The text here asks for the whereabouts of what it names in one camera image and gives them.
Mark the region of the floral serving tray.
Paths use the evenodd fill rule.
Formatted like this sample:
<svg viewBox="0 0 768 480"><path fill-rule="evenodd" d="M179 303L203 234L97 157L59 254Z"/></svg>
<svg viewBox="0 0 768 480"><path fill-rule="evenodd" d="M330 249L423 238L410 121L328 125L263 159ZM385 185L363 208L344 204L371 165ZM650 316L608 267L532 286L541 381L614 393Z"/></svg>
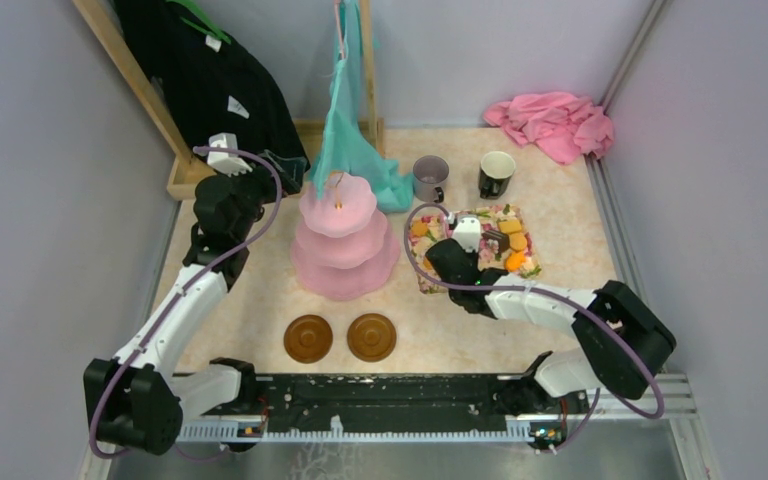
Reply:
<svg viewBox="0 0 768 480"><path fill-rule="evenodd" d="M498 230L497 222L499 220L508 218L518 219L523 225L522 232L529 240L528 250L524 252L515 252L509 249L504 253L496 253L489 249L486 242L482 239L480 242L480 250L477 252L478 267L480 269L501 268L525 279L535 278L540 275L542 267L534 252L533 240L526 228L526 224L521 215L521 210L518 206L505 203L455 211L453 214L455 217L461 215L477 216L481 222L483 231L490 229ZM426 236L414 237L410 234L411 224L416 220L421 220L428 224L429 232ZM437 209L424 209L409 222L406 232L408 235L408 246L412 257L421 267L421 270L433 278L432 280L428 280L422 275L417 276L420 292L423 294L444 293L446 289L438 284L440 278L433 270L429 261L425 258L425 253L437 242L450 237L450 225L446 222L445 215Z"/></svg>

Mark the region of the brown wooden coaster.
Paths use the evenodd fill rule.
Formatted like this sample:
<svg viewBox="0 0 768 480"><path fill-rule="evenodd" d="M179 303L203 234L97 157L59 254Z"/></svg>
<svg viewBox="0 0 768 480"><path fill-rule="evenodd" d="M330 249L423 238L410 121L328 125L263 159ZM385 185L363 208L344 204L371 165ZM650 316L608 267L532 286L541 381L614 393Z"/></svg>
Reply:
<svg viewBox="0 0 768 480"><path fill-rule="evenodd" d="M357 317L347 331L347 345L351 353L364 362L379 362L387 358L395 349L397 340L393 322L378 313Z"/></svg>
<svg viewBox="0 0 768 480"><path fill-rule="evenodd" d="M319 315L303 315L293 320L283 336L286 353L303 364L322 360L333 345L330 324Z"/></svg>

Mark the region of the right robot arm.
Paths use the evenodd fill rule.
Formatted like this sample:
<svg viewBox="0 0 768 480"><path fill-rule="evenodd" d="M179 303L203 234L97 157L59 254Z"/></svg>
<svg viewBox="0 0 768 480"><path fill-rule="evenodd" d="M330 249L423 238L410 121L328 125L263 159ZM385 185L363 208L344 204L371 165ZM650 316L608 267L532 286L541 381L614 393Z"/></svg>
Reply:
<svg viewBox="0 0 768 480"><path fill-rule="evenodd" d="M470 314L521 321L561 332L578 343L533 364L523 398L548 412L563 395L605 388L640 399L650 378L677 346L672 332L626 284L609 280L595 290L534 283L499 268L481 269L474 253L455 240L434 244L425 254L453 303Z"/></svg>

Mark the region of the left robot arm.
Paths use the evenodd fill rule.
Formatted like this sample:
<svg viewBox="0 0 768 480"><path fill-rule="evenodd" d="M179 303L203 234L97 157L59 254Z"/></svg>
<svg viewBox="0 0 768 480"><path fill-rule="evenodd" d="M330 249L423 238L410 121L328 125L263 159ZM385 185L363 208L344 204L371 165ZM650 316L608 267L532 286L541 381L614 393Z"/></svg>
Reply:
<svg viewBox="0 0 768 480"><path fill-rule="evenodd" d="M194 334L240 278L249 246L274 222L281 200L301 191L305 157L198 147L214 175L195 189L190 247L173 287L141 329L109 360L83 374L89 447L101 459L129 450L162 455L184 424L226 405L237 414L260 399L252 365L220 358L180 376Z"/></svg>

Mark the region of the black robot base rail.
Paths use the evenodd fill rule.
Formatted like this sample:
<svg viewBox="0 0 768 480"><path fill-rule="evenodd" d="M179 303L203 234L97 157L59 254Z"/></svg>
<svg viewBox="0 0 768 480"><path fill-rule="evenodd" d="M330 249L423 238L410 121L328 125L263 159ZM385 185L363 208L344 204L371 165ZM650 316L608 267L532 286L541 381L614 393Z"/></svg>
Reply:
<svg viewBox="0 0 768 480"><path fill-rule="evenodd" d="M219 415L256 415L269 433L325 433L338 418L350 434L503 432L508 418L583 414L586 394L553 399L520 374L271 374L244 378Z"/></svg>

